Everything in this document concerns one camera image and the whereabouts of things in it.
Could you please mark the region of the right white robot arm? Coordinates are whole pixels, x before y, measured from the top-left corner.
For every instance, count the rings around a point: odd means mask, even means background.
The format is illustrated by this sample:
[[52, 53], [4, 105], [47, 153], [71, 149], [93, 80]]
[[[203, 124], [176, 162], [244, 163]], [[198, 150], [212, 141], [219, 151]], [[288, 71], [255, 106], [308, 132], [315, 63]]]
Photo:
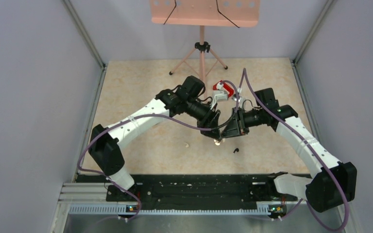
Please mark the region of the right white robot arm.
[[343, 163], [306, 129], [290, 105], [279, 105], [272, 88], [255, 91], [257, 108], [239, 108], [232, 121], [222, 131], [222, 138], [244, 136], [250, 127], [267, 125], [282, 136], [306, 165], [310, 178], [278, 172], [269, 175], [265, 193], [271, 200], [284, 194], [306, 200], [313, 210], [322, 213], [345, 201], [354, 200], [357, 169]]

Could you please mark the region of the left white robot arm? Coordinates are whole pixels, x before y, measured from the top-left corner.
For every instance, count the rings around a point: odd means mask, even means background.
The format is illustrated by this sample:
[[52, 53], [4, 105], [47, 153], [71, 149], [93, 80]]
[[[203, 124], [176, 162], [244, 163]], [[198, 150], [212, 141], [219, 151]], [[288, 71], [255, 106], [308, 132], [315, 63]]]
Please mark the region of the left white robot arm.
[[128, 201], [136, 196], [135, 181], [125, 166], [122, 149], [153, 126], [166, 119], [173, 120], [176, 115], [187, 114], [196, 119], [195, 129], [201, 134], [220, 139], [220, 111], [199, 100], [204, 90], [203, 81], [188, 76], [181, 85], [160, 91], [125, 119], [106, 127], [99, 124], [93, 128], [88, 153], [103, 174], [119, 186], [118, 195], [122, 199]]

